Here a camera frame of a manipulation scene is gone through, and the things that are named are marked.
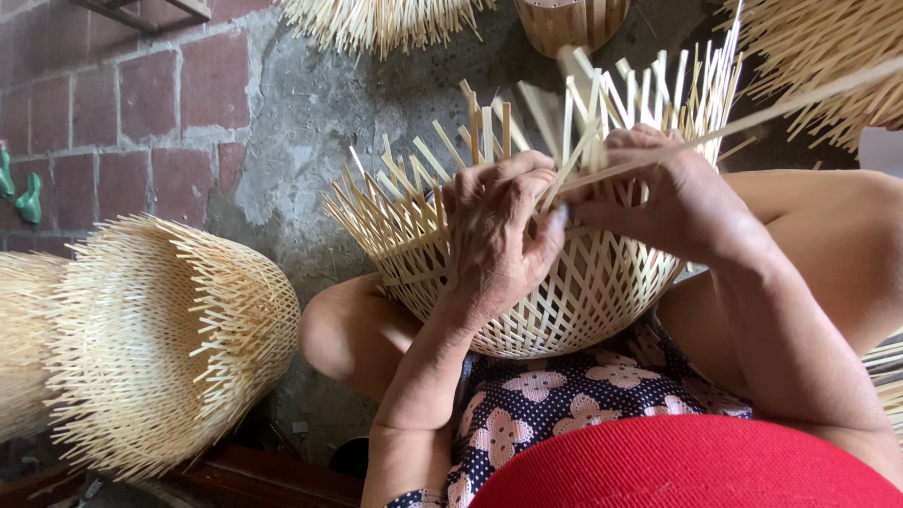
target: woven bamboo basket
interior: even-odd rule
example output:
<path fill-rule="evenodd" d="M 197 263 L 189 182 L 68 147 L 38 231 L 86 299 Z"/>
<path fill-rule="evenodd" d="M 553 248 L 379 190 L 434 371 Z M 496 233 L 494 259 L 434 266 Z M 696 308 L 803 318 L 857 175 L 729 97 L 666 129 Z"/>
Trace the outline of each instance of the woven bamboo basket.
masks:
<path fill-rule="evenodd" d="M 161 475 L 235 425 L 288 367 L 300 308 L 261 254 L 152 217 L 99 225 L 56 291 L 47 386 L 74 466 Z"/>
<path fill-rule="evenodd" d="M 49 421 L 44 361 L 53 326 L 47 315 L 57 307 L 53 287 L 68 263 L 46 254 L 0 252 L 0 443 L 41 432 Z"/>
<path fill-rule="evenodd" d="M 630 128 L 645 122 L 663 129 L 680 128 L 687 139 L 695 139 L 723 127 L 740 73 L 740 67 L 733 63 L 739 30 L 737 23 L 715 53 L 710 45 L 705 61 L 699 60 L 697 49 L 693 77 L 686 89 L 688 52 L 680 54 L 673 87 L 666 84 L 664 52 L 659 53 L 651 69 L 639 74 L 627 62 L 620 62 L 618 73 L 627 83 L 624 101 L 613 78 L 593 69 L 582 50 L 568 52 L 564 55 L 564 67 L 573 72 L 566 79 L 563 121 L 557 125 L 554 119 L 561 115 L 549 107 L 558 104 L 557 100 L 523 84 L 521 91 L 544 136 L 546 149 L 561 168 L 554 188 L 537 207 L 537 213 L 548 210 L 578 162 L 584 167 L 604 165 L 601 140 L 611 128 Z M 512 118 L 511 104 L 496 99 L 491 106 L 480 108 L 476 94 L 466 82 L 462 89 L 469 103 L 470 131 L 461 126 L 459 133 L 470 149 L 473 164 L 509 158 L 512 142 L 518 150 L 530 148 L 523 127 Z M 676 108 L 673 104 L 683 106 Z M 493 134 L 493 113 L 501 123 L 500 141 Z M 574 121 L 582 134 L 572 149 Z M 436 121 L 433 126 L 459 169 L 463 169 L 463 159 L 442 127 Z M 471 137 L 471 133 L 480 131 L 482 142 L 477 135 Z M 713 164 L 720 142 L 714 139 L 699 146 Z M 449 235 L 439 186 L 450 176 L 419 137 L 414 144 L 435 176 L 427 173 L 420 158 L 411 155 L 413 179 L 409 179 L 404 161 L 392 156 L 385 136 L 384 143 L 382 160 L 391 176 L 379 172 L 374 179 L 364 172 L 354 155 L 363 183 L 355 183 L 345 166 L 341 180 L 332 185 L 335 200 L 324 195 L 324 208 L 374 260 L 391 294 L 418 318 L 426 320 L 445 283 Z M 430 191 L 435 201 L 427 199 Z M 599 185 L 597 192 L 630 206 L 642 203 L 647 188 L 641 182 L 615 181 Z M 664 294 L 682 266 L 674 256 L 636 240 L 573 223 L 566 232 L 563 251 L 545 281 L 519 304 L 485 325 L 471 347 L 480 353 L 519 359 L 580 350 L 632 324 Z"/>
<path fill-rule="evenodd" d="M 725 3 L 736 10 L 737 0 Z M 903 56 L 899 0 L 747 0 L 740 43 L 760 54 L 754 99 L 789 96 L 821 86 L 863 65 Z M 800 111 L 788 132 L 816 136 L 854 152 L 864 127 L 903 129 L 903 76 L 891 75 Z"/>
<path fill-rule="evenodd" d="M 339 52 L 379 53 L 445 45 L 453 33 L 469 27 L 477 32 L 474 9 L 483 10 L 484 0 L 281 0 L 283 19 L 295 24 L 295 35 L 310 38 L 320 51 L 330 45 Z M 495 0 L 485 5 L 496 9 Z"/>
<path fill-rule="evenodd" d="M 598 50 L 627 17 L 630 0 L 514 0 L 526 38 L 555 58 L 564 46 Z"/>

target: gray cement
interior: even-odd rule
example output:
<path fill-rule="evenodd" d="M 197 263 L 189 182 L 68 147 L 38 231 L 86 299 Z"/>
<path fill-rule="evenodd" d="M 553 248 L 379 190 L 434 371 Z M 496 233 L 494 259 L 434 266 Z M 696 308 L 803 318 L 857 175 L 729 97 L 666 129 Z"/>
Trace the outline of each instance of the gray cement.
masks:
<path fill-rule="evenodd" d="M 712 28 L 723 18 L 710 14 L 720 4 L 636 0 L 622 29 L 592 59 L 613 68 L 626 56 L 634 67 L 646 67 L 660 49 L 673 54 L 711 38 Z M 519 80 L 547 89 L 560 86 L 555 62 L 529 45 L 511 3 L 500 2 L 496 12 L 478 14 L 477 21 L 483 43 L 472 33 L 459 33 L 448 49 L 394 53 L 385 62 L 364 56 L 357 67 L 347 55 L 308 47 L 285 26 L 275 32 L 272 26 L 262 30 L 256 41 L 262 54 L 258 112 L 247 157 L 231 195 L 217 195 L 210 202 L 207 229 L 273 259 L 292 281 L 302 306 L 326 287 L 375 271 L 357 243 L 321 207 L 319 193 L 329 191 L 341 163 L 351 163 L 349 146 L 357 150 L 365 169 L 375 173 L 382 165 L 378 157 L 384 133 L 394 153 L 403 155 L 414 153 L 411 141 L 420 136 L 436 147 L 433 151 L 443 157 L 445 167 L 452 168 L 430 123 L 439 119 L 450 136 L 466 123 L 461 79 L 468 80 L 484 105 Z M 739 108 L 749 110 L 742 103 Z M 820 159 L 826 165 L 834 160 L 851 165 L 832 148 L 811 153 L 805 143 L 785 144 L 780 128 L 780 123 L 759 127 L 752 134 L 768 139 L 774 150 L 747 148 L 727 163 L 729 169 L 811 167 Z M 463 153 L 461 140 L 453 139 Z M 725 145 L 730 147 L 731 140 Z M 374 401 L 320 376 L 297 355 L 265 403 L 285 435 L 320 465 L 346 439 L 365 435 L 377 408 Z M 295 421 L 310 425 L 303 446 L 301 437 L 292 434 Z"/>

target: floor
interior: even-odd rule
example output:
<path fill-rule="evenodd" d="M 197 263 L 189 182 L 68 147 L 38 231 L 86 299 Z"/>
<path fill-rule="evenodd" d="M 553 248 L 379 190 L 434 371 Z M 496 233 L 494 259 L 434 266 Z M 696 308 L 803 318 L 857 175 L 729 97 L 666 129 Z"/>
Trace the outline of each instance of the floor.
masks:
<path fill-rule="evenodd" d="M 4 249 L 68 256 L 63 243 L 83 238 L 94 221 L 150 212 L 259 250 L 282 268 L 305 305 L 326 287 L 374 271 L 321 209 L 319 193 L 351 161 L 349 146 L 375 172 L 384 133 L 397 153 L 409 154 L 415 136 L 441 146 L 434 118 L 446 132 L 465 121 L 461 79 L 484 104 L 519 80 L 549 89 L 560 81 L 555 63 L 530 47 L 509 2 L 477 15 L 483 43 L 459 33 L 447 49 L 380 62 L 317 52 L 278 23 L 269 0 L 209 0 L 214 20 L 204 25 L 179 24 L 180 13 L 162 1 L 144 0 L 142 14 L 182 28 L 139 40 L 62 0 L 0 0 L 0 37 L 31 38 L 27 51 L 0 54 L 0 69 L 14 70 L 0 73 L 0 137 L 9 140 L 20 184 L 28 171 L 48 184 L 37 228 L 0 203 Z M 720 6 L 636 0 L 622 29 L 592 59 L 612 68 L 626 56 L 634 67 L 646 66 L 660 49 L 721 38 L 712 34 L 721 18 L 711 17 Z M 742 99 L 735 117 L 754 107 Z M 856 167 L 834 148 L 786 143 L 786 126 L 781 120 L 726 140 L 725 149 L 750 135 L 759 139 L 722 169 L 810 168 L 819 160 Z M 336 446 L 367 433 L 376 408 L 296 356 L 260 410 L 308 460 L 323 465 Z M 308 431 L 294 434 L 300 422 Z"/>

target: green object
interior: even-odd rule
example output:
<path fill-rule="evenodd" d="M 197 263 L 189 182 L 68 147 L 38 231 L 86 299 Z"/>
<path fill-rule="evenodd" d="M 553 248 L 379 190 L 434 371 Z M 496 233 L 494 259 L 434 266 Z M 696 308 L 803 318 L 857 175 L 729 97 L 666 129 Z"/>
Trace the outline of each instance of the green object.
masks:
<path fill-rule="evenodd" d="M 3 166 L 0 167 L 0 197 L 9 199 L 15 196 L 15 183 L 9 174 L 9 153 L 5 148 L 0 148 L 0 157 L 3 159 Z"/>
<path fill-rule="evenodd" d="M 26 222 L 37 224 L 41 222 L 41 201 L 38 195 L 41 193 L 41 178 L 37 174 L 28 175 L 28 190 L 19 196 L 15 207 L 19 209 L 22 218 Z"/>

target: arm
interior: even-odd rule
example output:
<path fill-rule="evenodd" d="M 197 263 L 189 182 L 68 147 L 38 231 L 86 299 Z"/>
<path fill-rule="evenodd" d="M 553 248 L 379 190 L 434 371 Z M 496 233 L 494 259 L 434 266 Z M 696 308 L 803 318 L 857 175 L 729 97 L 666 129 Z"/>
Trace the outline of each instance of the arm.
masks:
<path fill-rule="evenodd" d="M 646 126 L 606 141 L 612 158 L 673 142 Z M 868 373 L 765 226 L 695 153 L 631 176 L 648 183 L 646 205 L 590 201 L 577 217 L 708 265 L 757 418 L 832 442 L 902 486 L 903 460 Z"/>
<path fill-rule="evenodd" d="M 498 166 L 466 169 L 442 191 L 451 234 L 449 282 L 374 419 L 363 506 L 443 487 L 452 467 L 454 391 L 470 340 L 542 282 L 564 244 L 565 209 L 542 218 L 532 241 L 524 239 L 553 165 L 525 152 Z"/>

